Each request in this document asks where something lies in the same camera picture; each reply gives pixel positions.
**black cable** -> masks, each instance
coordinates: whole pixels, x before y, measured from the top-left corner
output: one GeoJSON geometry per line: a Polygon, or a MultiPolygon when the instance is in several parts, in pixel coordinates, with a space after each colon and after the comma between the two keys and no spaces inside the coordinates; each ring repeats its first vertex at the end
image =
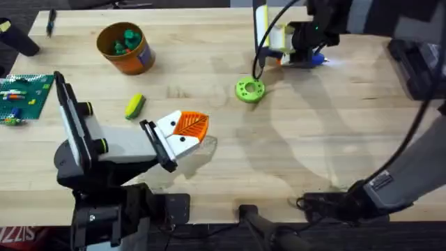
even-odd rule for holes
{"type": "Polygon", "coordinates": [[[295,234],[296,236],[300,237],[301,232],[311,229],[312,227],[315,227],[316,225],[321,223],[322,220],[324,220],[324,219],[325,219],[325,217],[321,217],[313,222],[310,222],[309,224],[305,225],[304,227],[302,227],[300,229],[295,229],[289,225],[277,224],[274,227],[274,229],[263,238],[263,242],[261,242],[258,239],[257,235],[255,234],[255,231],[251,228],[251,224],[249,222],[247,222],[247,225],[249,227],[251,234],[256,239],[257,244],[261,247],[262,251],[271,251],[272,250],[271,242],[274,239],[276,239],[276,237],[278,235],[283,234],[285,231],[288,231],[288,232],[291,232],[291,233],[295,234]]]}
{"type": "Polygon", "coordinates": [[[246,222],[246,225],[248,226],[249,232],[251,233],[251,236],[254,238],[254,240],[256,241],[259,249],[261,251],[269,251],[269,245],[266,245],[260,238],[259,236],[256,235],[256,232],[254,230],[254,228],[252,227],[251,223],[246,222]]]}
{"type": "Polygon", "coordinates": [[[259,56],[263,47],[263,44],[266,41],[266,38],[268,37],[268,35],[270,34],[272,28],[274,27],[274,25],[276,24],[276,22],[279,20],[279,18],[292,6],[294,5],[297,1],[299,0],[291,0],[289,1],[289,3],[287,3],[285,5],[285,7],[283,9],[280,10],[279,14],[277,14],[276,17],[274,17],[274,20],[271,22],[270,26],[266,29],[265,34],[262,37],[262,40],[259,43],[259,46],[257,47],[257,51],[256,51],[256,56],[254,57],[254,62],[252,64],[252,78],[254,78],[255,80],[259,80],[260,77],[263,74],[263,67],[261,68],[261,72],[259,75],[256,75],[256,67],[257,67],[257,61],[259,61],[259,56]]]}
{"type": "Polygon", "coordinates": [[[314,51],[314,54],[315,54],[315,55],[319,54],[319,52],[321,52],[321,50],[322,50],[325,46],[327,46],[327,43],[326,43],[326,42],[321,43],[321,44],[318,46],[318,48],[314,51]]]}
{"type": "Polygon", "coordinates": [[[217,235],[217,234],[221,234],[222,232],[226,232],[226,231],[230,231],[232,229],[236,229],[239,226],[240,226],[240,223],[237,223],[235,225],[231,225],[231,226],[228,226],[228,227],[223,227],[221,229],[215,230],[214,232],[206,234],[206,235],[203,235],[203,236],[177,236],[177,235],[174,235],[172,233],[169,233],[169,232],[161,229],[159,226],[157,226],[157,228],[163,234],[166,234],[166,235],[170,236],[171,238],[175,238],[175,239],[178,239],[178,240],[201,240],[201,239],[206,239],[206,238],[209,238],[209,237],[217,235]]]}
{"type": "Polygon", "coordinates": [[[172,234],[175,232],[176,227],[174,227],[172,229],[172,232],[170,233],[170,235],[167,237],[167,241],[166,241],[166,245],[164,246],[164,251],[167,251],[167,248],[169,248],[169,244],[170,244],[170,240],[172,239],[172,234]]]}
{"type": "Polygon", "coordinates": [[[303,202],[304,205],[308,205],[308,203],[305,203],[306,201],[314,201],[317,203],[322,203],[322,204],[326,204],[328,206],[338,206],[338,203],[335,202],[331,202],[331,201],[322,201],[320,199],[308,199],[308,198],[304,198],[304,197],[299,197],[296,201],[295,201],[295,206],[296,208],[298,208],[299,210],[301,210],[302,212],[307,212],[309,210],[311,210],[311,208],[305,208],[304,206],[302,206],[300,203],[303,202]]]}
{"type": "MultiPolygon", "coordinates": [[[[446,0],[443,0],[443,8],[446,10],[446,0]]],[[[390,157],[390,159],[376,172],[374,172],[371,176],[366,178],[364,180],[363,185],[368,184],[370,181],[372,181],[374,178],[376,178],[382,171],[386,170],[391,164],[397,160],[401,154],[406,150],[407,146],[412,141],[413,136],[418,131],[418,128],[420,127],[421,122],[423,121],[424,115],[426,114],[427,109],[429,108],[429,105],[431,104],[431,101],[433,100],[433,97],[435,96],[435,93],[438,89],[438,86],[441,83],[441,77],[443,73],[443,65],[445,63],[445,49],[446,49],[446,14],[443,15],[443,31],[441,35],[441,46],[439,49],[439,58],[436,65],[436,68],[433,72],[433,83],[430,86],[427,94],[426,99],[421,104],[420,108],[418,109],[418,113],[415,116],[412,125],[410,126],[409,131],[407,132],[406,137],[402,141],[401,145],[398,147],[398,149],[394,152],[394,154],[390,157]]],[[[357,186],[356,188],[353,188],[351,191],[348,191],[347,196],[352,195],[354,192],[356,192],[358,189],[360,189],[362,185],[357,186]]]]}

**green ring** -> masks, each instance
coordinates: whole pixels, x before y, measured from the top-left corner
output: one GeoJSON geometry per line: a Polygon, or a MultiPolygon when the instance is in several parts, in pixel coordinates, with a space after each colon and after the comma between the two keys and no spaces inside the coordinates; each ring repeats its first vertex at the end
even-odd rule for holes
{"type": "Polygon", "coordinates": [[[243,102],[258,102],[265,95],[265,84],[261,80],[255,80],[253,77],[244,77],[238,80],[236,84],[236,96],[243,102]],[[253,84],[253,92],[249,92],[246,87],[253,84]]]}

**pen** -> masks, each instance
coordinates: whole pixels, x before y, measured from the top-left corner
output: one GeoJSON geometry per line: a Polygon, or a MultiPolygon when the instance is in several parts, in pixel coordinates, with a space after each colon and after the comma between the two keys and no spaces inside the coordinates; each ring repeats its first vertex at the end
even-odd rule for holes
{"type": "Polygon", "coordinates": [[[49,18],[48,18],[48,25],[47,25],[47,36],[51,38],[51,35],[53,34],[53,28],[54,28],[54,20],[56,19],[57,13],[56,10],[51,9],[49,11],[49,18]]]}

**white plastic part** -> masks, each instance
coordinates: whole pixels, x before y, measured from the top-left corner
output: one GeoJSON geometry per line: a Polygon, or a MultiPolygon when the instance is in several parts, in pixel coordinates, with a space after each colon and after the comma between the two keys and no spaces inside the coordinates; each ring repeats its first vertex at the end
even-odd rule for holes
{"type": "Polygon", "coordinates": [[[72,156],[75,159],[76,165],[79,165],[79,162],[80,162],[79,149],[77,149],[77,145],[75,143],[75,138],[72,136],[71,127],[70,127],[70,124],[68,123],[68,119],[65,114],[65,110],[63,109],[62,106],[60,106],[59,109],[61,111],[63,128],[65,129],[65,134],[67,134],[67,137],[68,137],[68,143],[70,145],[72,156]]]}
{"type": "Polygon", "coordinates": [[[200,145],[197,137],[182,135],[172,135],[167,138],[167,142],[177,158],[188,155],[200,145]]]}
{"type": "Polygon", "coordinates": [[[180,121],[181,111],[175,111],[156,122],[156,126],[162,131],[164,137],[169,137],[174,133],[175,127],[180,121]]]}
{"type": "Polygon", "coordinates": [[[291,53],[293,48],[294,28],[286,25],[275,25],[270,32],[270,50],[291,53]]]}
{"type": "Polygon", "coordinates": [[[143,130],[103,126],[101,131],[103,137],[95,137],[94,139],[105,138],[109,151],[99,155],[99,161],[133,163],[150,161],[156,158],[155,149],[143,130]]]}
{"type": "MultiPolygon", "coordinates": [[[[259,6],[256,9],[256,27],[257,27],[257,45],[260,45],[266,30],[268,29],[268,7],[267,5],[259,6]]],[[[269,36],[266,37],[264,47],[270,45],[269,36]]]]}
{"type": "Polygon", "coordinates": [[[290,64],[290,54],[284,53],[280,59],[281,66],[288,66],[290,64]]]}
{"type": "Polygon", "coordinates": [[[155,131],[155,133],[157,134],[158,138],[160,139],[161,144],[164,147],[164,149],[166,150],[166,153],[169,156],[170,160],[175,161],[176,160],[176,154],[171,149],[169,143],[167,143],[167,140],[164,137],[164,135],[162,134],[161,130],[158,127],[155,127],[153,130],[155,131]]]}

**orange cup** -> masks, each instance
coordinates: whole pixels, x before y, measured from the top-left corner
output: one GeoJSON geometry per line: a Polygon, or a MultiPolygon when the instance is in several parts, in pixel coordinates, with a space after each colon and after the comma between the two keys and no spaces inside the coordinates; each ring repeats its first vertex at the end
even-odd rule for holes
{"type": "Polygon", "coordinates": [[[150,49],[142,30],[129,22],[112,24],[101,31],[96,41],[98,50],[122,73],[136,75],[146,72],[155,63],[155,52],[150,49]],[[141,42],[136,49],[124,55],[114,54],[114,41],[123,40],[124,31],[131,29],[141,34],[141,42]]]}

